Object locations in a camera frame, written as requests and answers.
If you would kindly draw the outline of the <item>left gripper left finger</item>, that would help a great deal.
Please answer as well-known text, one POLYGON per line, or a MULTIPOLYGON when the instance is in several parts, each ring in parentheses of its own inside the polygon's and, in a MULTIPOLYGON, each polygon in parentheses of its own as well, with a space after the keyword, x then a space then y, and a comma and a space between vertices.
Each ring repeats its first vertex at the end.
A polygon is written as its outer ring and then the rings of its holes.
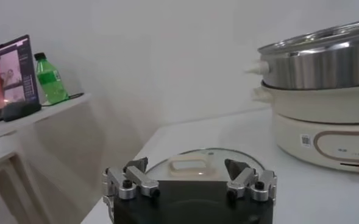
POLYGON ((129 161, 122 169, 108 167, 102 173, 104 195, 118 197, 121 200, 132 200, 140 194, 149 198, 160 195, 159 182, 150 179, 146 174, 148 158, 129 161))

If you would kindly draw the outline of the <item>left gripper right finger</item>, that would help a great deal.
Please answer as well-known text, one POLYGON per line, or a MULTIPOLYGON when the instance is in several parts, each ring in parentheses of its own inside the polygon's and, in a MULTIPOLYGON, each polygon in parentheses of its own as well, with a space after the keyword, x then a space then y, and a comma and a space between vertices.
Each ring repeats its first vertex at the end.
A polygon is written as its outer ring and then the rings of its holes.
POLYGON ((277 175, 272 170, 264 170, 257 173, 247 163, 225 159, 224 164, 230 176, 227 182, 227 198, 229 201, 237 201, 248 192, 251 199, 258 202, 276 201, 277 175))

